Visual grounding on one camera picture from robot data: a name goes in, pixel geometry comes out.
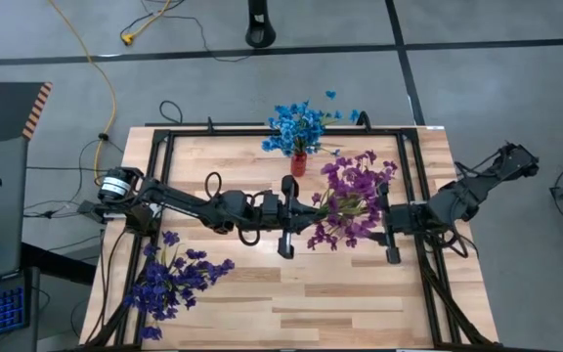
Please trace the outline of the black power brick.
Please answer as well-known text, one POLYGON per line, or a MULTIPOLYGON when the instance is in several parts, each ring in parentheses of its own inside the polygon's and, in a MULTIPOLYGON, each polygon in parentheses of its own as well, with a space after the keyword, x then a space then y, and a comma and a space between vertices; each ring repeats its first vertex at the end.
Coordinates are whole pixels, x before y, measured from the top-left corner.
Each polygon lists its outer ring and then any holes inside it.
POLYGON ((102 203, 83 200, 78 205, 76 212, 100 224, 107 222, 105 214, 108 212, 108 207, 102 203))

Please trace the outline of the black stand base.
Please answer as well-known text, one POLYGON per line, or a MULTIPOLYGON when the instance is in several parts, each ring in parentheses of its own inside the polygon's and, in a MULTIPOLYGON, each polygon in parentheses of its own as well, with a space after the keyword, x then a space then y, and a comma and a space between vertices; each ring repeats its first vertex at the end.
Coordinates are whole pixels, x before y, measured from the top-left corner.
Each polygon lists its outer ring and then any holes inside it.
POLYGON ((248 26, 245 42, 252 48, 271 46, 277 37, 272 26, 267 0, 247 0, 248 26))

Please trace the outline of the large black orange-striped mat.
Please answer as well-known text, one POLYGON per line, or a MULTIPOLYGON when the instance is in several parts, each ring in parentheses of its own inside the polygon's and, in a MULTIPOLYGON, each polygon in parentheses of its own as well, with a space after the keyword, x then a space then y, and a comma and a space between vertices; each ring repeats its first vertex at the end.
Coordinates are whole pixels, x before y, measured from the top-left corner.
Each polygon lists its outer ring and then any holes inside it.
POLYGON ((52 90, 52 82, 0 82, 0 142, 31 140, 52 90))

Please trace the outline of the grey desk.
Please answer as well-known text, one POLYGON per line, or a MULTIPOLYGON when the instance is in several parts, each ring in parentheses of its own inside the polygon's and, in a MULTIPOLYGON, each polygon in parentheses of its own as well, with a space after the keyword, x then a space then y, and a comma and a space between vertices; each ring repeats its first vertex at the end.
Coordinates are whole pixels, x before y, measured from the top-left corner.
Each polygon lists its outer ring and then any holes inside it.
POLYGON ((0 278, 15 273, 31 275, 29 324, 0 334, 0 352, 36 352, 37 347, 40 271, 20 266, 26 154, 24 137, 0 142, 0 278))

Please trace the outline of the red glass vase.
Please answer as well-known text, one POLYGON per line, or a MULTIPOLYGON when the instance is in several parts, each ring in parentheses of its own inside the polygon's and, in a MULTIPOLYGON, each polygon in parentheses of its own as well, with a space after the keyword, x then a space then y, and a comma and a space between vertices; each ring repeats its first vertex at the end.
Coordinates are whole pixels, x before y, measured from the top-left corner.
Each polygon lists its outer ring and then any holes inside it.
POLYGON ((290 172, 294 177, 301 177, 306 172, 307 154, 295 153, 291 156, 290 172))

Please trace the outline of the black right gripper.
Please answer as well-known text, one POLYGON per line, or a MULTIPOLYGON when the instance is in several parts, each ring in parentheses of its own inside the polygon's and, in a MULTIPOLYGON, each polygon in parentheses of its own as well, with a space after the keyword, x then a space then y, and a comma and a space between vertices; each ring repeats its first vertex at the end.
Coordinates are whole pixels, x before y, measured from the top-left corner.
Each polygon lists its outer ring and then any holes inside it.
MULTIPOLYGON (((377 187, 379 208, 384 218, 388 218, 388 227, 394 233, 414 235, 429 229, 427 220, 429 213, 425 203, 403 203, 390 207, 389 186, 382 183, 377 187)), ((400 264, 400 250, 396 246, 395 237, 391 233, 371 233, 369 238, 385 248, 389 264, 400 264)))

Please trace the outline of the black aluminium table frame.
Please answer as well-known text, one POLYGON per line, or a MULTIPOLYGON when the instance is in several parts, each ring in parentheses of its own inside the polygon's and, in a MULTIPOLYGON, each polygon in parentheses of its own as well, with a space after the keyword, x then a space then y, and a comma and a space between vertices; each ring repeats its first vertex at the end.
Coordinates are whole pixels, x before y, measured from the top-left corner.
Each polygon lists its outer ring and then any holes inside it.
MULTIPOLYGON (((147 169, 172 187, 206 198, 203 179, 212 171, 223 178, 223 189, 246 193, 280 190, 289 160, 261 150, 265 127, 131 128, 123 164, 147 169)), ((408 195, 428 198, 455 178, 444 127, 337 126, 323 138, 326 147, 354 156, 374 150, 381 160, 394 160, 399 170, 390 191, 391 203, 408 195)), ((263 233, 257 246, 247 247, 236 233, 217 236, 198 221, 164 211, 162 230, 177 231, 186 244, 207 251, 210 261, 231 258, 236 268, 201 294, 196 307, 160 325, 163 339, 142 343, 147 349, 309 349, 429 348, 442 337, 451 341, 448 317, 434 294, 435 318, 428 318, 424 286, 412 237, 397 234, 400 264, 388 264, 384 248, 360 242, 355 249, 331 252, 306 248, 311 234, 293 237, 295 258, 277 254, 279 232, 263 233)), ((106 296, 106 324, 121 301, 135 237, 123 234, 124 221, 110 222, 103 254, 115 248, 106 296)), ((444 251, 452 295, 462 312, 490 341, 498 334, 474 253, 464 259, 444 251)))

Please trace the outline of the black desk base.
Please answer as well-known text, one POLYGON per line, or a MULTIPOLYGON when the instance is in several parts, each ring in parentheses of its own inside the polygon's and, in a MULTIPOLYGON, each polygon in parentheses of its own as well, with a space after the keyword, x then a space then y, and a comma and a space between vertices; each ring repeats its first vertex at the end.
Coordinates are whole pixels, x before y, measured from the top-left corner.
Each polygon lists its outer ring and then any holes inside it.
POLYGON ((22 268, 36 267, 42 274, 91 286, 95 279, 96 265, 72 259, 55 252, 23 242, 21 246, 22 268))

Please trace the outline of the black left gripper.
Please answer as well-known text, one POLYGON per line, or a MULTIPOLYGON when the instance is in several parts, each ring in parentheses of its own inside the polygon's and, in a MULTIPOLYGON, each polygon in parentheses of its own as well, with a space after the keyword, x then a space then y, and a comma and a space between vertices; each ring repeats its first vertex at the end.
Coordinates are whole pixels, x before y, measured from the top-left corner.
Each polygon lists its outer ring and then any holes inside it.
POLYGON ((263 194, 262 202, 259 205, 259 228, 266 231, 281 230, 281 237, 278 239, 278 254, 284 259, 293 259, 292 235, 300 234, 303 230, 320 221, 322 217, 317 214, 290 214, 317 213, 319 211, 317 208, 305 205, 297 199, 299 186, 292 175, 282 177, 281 192, 285 196, 284 202, 280 200, 279 195, 272 191, 263 194))

